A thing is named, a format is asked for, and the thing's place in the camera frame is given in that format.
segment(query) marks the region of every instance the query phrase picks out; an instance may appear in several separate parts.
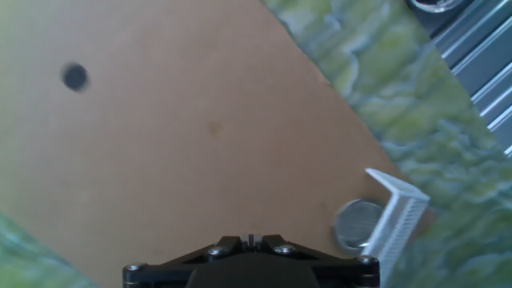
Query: black dot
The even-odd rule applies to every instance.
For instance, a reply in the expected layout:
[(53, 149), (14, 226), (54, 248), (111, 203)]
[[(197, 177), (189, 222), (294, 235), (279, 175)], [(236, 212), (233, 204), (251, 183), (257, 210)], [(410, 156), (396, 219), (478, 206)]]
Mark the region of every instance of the black dot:
[(62, 72), (62, 81), (66, 87), (75, 92), (83, 91), (88, 82), (87, 70), (82, 65), (72, 63), (64, 67)]

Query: screw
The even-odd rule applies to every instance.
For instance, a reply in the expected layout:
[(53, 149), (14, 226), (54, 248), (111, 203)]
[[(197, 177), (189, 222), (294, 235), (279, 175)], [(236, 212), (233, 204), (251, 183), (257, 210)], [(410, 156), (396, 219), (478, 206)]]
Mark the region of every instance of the screw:
[(361, 255), (361, 256), (357, 256), (356, 257), (356, 260), (358, 260), (359, 262), (361, 262), (362, 264), (371, 264), (371, 263), (374, 263), (376, 261), (378, 261), (374, 256), (371, 256), (371, 255)]
[(215, 247), (211, 248), (210, 250), (208, 250), (208, 254), (210, 254), (212, 256), (219, 256), (221, 254), (224, 254), (225, 252), (227, 252), (227, 248), (222, 247), (222, 246), (215, 246)]
[(144, 267), (146, 267), (145, 263), (131, 263), (128, 266), (126, 266), (126, 269), (129, 271), (137, 271), (141, 270)]
[(274, 248), (274, 252), (277, 254), (290, 254), (295, 251), (295, 247), (290, 244), (280, 245)]

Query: green marble surface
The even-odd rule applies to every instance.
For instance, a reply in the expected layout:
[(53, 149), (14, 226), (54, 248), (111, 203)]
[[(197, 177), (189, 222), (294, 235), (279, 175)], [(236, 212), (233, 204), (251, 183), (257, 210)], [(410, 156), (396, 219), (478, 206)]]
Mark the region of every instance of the green marble surface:
[[(511, 287), (512, 163), (405, 2), (262, 1), (432, 198), (388, 287)], [(0, 215), (0, 287), (92, 286)]]

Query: brown cardboard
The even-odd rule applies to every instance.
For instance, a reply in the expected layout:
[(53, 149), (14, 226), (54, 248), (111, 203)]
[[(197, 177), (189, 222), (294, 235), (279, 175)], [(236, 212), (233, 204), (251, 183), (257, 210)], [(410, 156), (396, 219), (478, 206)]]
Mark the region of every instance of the brown cardboard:
[[(2, 36), (17, 109), (0, 209), (100, 286), (223, 235), (341, 255), (338, 208), (386, 199), (364, 169), (396, 168), (257, 0), (49, 3)], [(80, 94), (68, 62), (88, 70)]]

